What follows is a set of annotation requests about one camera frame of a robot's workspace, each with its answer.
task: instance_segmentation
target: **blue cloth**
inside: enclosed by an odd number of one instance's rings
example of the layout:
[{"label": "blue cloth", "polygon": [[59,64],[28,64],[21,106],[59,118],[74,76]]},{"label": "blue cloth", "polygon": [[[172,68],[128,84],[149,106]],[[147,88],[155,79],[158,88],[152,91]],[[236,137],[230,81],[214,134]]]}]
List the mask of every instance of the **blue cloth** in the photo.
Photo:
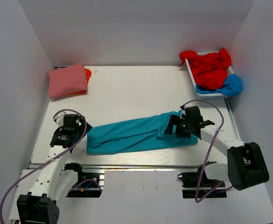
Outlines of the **blue cloth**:
[{"label": "blue cloth", "polygon": [[88,132],[87,153],[115,154],[196,144],[197,137],[178,138],[175,130],[173,135],[164,135],[170,115],[181,115],[181,113],[181,111],[168,112],[148,118],[93,127]]},{"label": "blue cloth", "polygon": [[242,91],[242,81],[236,74],[232,74],[228,76],[225,79],[224,85],[222,86],[222,88],[214,90],[214,91],[205,90],[196,85],[196,92],[201,94],[221,93],[226,96],[236,96],[241,91]]}]

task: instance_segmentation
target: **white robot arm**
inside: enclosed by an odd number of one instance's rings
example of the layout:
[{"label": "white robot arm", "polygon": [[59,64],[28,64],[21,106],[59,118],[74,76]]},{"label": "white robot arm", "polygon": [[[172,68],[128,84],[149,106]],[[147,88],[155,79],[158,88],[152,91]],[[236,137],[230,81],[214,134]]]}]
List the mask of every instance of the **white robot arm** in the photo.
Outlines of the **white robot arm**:
[{"label": "white robot arm", "polygon": [[[190,138],[193,134],[211,143],[217,131],[214,123],[204,121],[197,106],[184,108],[184,112],[182,116],[171,115],[164,133],[173,134],[173,126],[176,126],[175,134],[178,137]],[[76,114],[65,115],[63,126],[55,131],[48,155],[48,160],[52,162],[42,169],[28,194],[20,195],[17,200],[21,223],[57,223],[59,199],[67,196],[69,189],[77,183],[77,173],[83,167],[77,163],[67,164],[71,150],[54,160],[53,158],[82,137],[85,120],[80,119],[81,116]],[[91,126],[87,125],[85,133],[90,129]],[[247,144],[220,131],[215,138],[214,147],[228,158],[228,164],[208,163],[204,169],[207,179],[230,182],[238,190],[269,180],[265,161],[256,143]]]},{"label": "white robot arm", "polygon": [[[204,121],[197,106],[182,106],[181,109],[184,110],[181,116],[171,115],[164,134],[174,134],[173,126],[176,126],[175,134],[178,137],[190,138],[193,134],[211,144],[217,131],[214,123]],[[258,144],[244,143],[219,131],[213,146],[227,157],[228,163],[208,163],[204,169],[207,179],[230,182],[237,190],[269,181],[269,173]]]},{"label": "white robot arm", "polygon": [[41,170],[29,192],[18,197],[17,208],[21,223],[57,223],[59,199],[67,196],[83,169],[78,163],[67,164],[72,150],[57,156],[73,147],[91,128],[83,116],[64,115],[63,125],[54,132],[50,143],[48,160],[51,163]]}]

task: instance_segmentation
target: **teal towel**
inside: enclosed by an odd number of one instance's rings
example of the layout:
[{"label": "teal towel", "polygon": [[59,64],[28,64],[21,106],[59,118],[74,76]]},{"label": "teal towel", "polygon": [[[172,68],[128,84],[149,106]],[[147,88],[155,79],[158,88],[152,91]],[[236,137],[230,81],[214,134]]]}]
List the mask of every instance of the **teal towel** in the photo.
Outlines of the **teal towel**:
[{"label": "teal towel", "polygon": [[148,118],[93,127],[88,132],[87,153],[115,154],[196,144],[197,137],[193,135],[190,139],[178,138],[175,130],[173,135],[164,134],[170,115],[181,115],[181,113],[181,111],[168,112]]}]

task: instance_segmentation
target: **white tray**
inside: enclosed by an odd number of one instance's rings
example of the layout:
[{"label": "white tray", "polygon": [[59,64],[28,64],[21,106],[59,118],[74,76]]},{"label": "white tray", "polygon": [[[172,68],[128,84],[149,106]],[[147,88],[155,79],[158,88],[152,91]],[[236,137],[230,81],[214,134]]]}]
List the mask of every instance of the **white tray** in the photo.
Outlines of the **white tray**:
[{"label": "white tray", "polygon": [[[208,53],[213,53],[213,52],[218,52],[218,51],[198,52],[197,54],[198,55],[206,55]],[[196,98],[197,99],[208,100],[208,99],[223,99],[223,98],[229,97],[229,96],[223,95],[221,93],[201,94],[201,93],[196,92],[196,82],[194,81],[193,74],[191,72],[191,68],[190,68],[189,62],[188,62],[187,59],[185,60],[185,62],[186,62],[186,65],[187,65],[187,68],[188,68],[188,72],[189,72],[190,77],[191,77],[191,81],[192,81],[193,88],[194,88],[194,91],[196,93]],[[228,76],[231,75],[231,74],[234,74],[234,71],[231,68],[231,66],[227,68],[227,71],[228,71]]]}]

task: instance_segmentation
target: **pink cloth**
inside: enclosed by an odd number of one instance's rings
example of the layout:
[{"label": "pink cloth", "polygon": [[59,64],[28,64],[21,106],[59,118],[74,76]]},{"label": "pink cloth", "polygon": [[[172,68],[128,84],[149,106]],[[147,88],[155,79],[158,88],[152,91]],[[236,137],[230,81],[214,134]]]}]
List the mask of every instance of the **pink cloth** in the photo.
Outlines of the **pink cloth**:
[{"label": "pink cloth", "polygon": [[51,99],[77,91],[86,91],[87,88],[82,63],[49,72],[49,97]]}]

